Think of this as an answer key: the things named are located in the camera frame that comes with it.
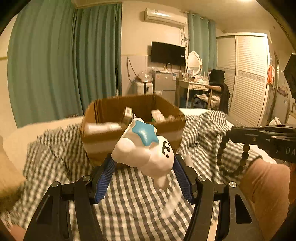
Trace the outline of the person's right hand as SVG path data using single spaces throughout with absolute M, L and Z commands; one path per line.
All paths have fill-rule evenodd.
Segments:
M 295 203 L 295 163 L 289 167 L 254 160 L 240 181 L 240 189 L 254 206 L 265 240 L 271 240 Z

